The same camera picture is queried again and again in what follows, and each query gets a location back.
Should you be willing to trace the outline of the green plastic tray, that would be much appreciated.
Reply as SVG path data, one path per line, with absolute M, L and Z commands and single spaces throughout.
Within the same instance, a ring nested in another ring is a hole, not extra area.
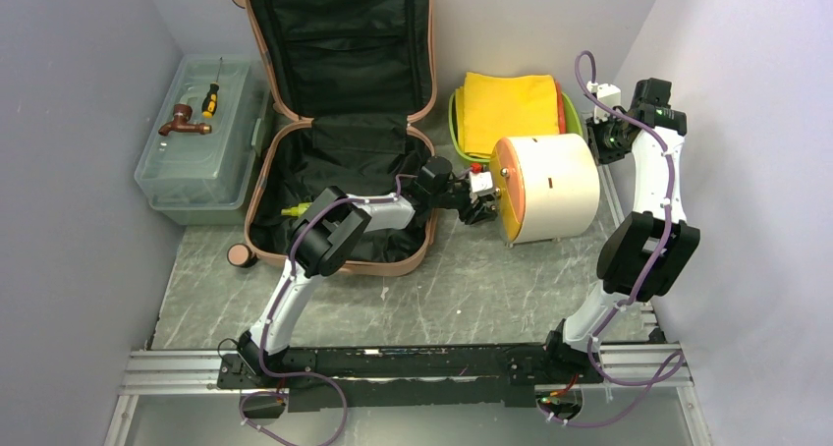
M 563 98 L 564 98 L 564 107 L 566 113 L 566 124 L 568 132 L 567 134 L 575 134 L 579 137 L 586 140 L 583 131 L 583 122 L 581 121 L 581 117 L 574 106 L 571 98 L 568 94 L 566 94 L 563 90 Z M 486 164 L 489 159 L 487 154 L 468 154 L 463 151 L 462 142 L 460 140 L 461 136 L 461 126 L 460 122 L 461 119 L 459 118 L 459 113 L 457 111 L 457 104 L 462 100 L 463 96 L 463 88 L 460 86 L 458 87 L 453 94 L 449 97 L 449 104 L 448 104 L 448 129 L 451 137 L 452 144 L 457 152 L 457 154 L 466 162 L 475 163 L 479 162 L 482 164 Z

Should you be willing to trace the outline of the red printed package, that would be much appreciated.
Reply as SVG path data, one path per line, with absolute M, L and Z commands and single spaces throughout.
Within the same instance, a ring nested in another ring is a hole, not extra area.
M 553 80 L 556 89 L 557 123 L 560 135 L 568 132 L 562 87 L 557 80 Z

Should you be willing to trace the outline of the cream appliance with orange rim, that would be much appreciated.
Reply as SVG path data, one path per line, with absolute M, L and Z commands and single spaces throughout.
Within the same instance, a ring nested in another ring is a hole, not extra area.
M 575 237 L 595 218 L 600 178 L 580 135 L 501 138 L 489 170 L 509 246 Z

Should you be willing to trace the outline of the yellow cloth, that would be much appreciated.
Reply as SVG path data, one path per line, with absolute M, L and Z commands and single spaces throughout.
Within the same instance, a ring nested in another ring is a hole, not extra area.
M 463 151 L 489 156 L 501 138 L 560 135 L 553 80 L 550 75 L 466 73 L 457 104 Z

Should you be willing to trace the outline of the green yellow bottle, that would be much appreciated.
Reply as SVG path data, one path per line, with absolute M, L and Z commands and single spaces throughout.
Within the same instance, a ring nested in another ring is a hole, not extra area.
M 283 208 L 280 214 L 286 217 L 298 218 L 303 216 L 310 207 L 310 202 L 301 202 L 294 206 Z

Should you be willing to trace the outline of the pink hard-shell suitcase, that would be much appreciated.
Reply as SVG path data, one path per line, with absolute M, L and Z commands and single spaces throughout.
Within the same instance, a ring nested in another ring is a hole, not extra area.
M 437 98 L 432 0 L 243 0 L 286 124 L 273 131 L 244 223 L 282 265 L 286 208 L 335 186 L 385 195 L 435 155 L 417 122 Z

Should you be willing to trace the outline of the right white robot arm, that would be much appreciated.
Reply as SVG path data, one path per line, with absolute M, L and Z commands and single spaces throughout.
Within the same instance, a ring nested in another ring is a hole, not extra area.
M 594 104 L 586 126 L 598 160 L 609 164 L 632 155 L 635 196 L 632 211 L 602 247 L 597 283 L 580 308 L 548 336 L 541 368 L 554 382 L 568 380 L 579 366 L 595 360 L 598 340 L 616 314 L 666 295 L 700 241 L 681 197 L 688 119 L 671 108 L 670 83 L 639 81 L 628 109 L 612 84 L 589 81 L 584 92 Z

